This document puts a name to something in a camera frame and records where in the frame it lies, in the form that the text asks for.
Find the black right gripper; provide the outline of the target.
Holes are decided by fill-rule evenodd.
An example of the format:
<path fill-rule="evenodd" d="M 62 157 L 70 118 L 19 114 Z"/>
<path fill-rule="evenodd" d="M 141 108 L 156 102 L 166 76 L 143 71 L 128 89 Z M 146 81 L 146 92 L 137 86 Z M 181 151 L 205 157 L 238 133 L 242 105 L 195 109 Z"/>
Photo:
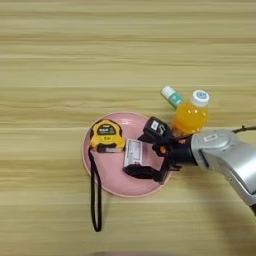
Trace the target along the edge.
<path fill-rule="evenodd" d="M 154 138 L 150 134 L 144 133 L 138 140 L 153 144 L 152 149 L 159 157 L 163 158 L 163 162 L 159 170 L 139 163 L 125 166 L 123 171 L 133 178 L 153 180 L 163 184 L 169 171 L 179 171 L 184 165 L 197 165 L 192 153 L 191 135 L 183 137 L 156 136 Z"/>

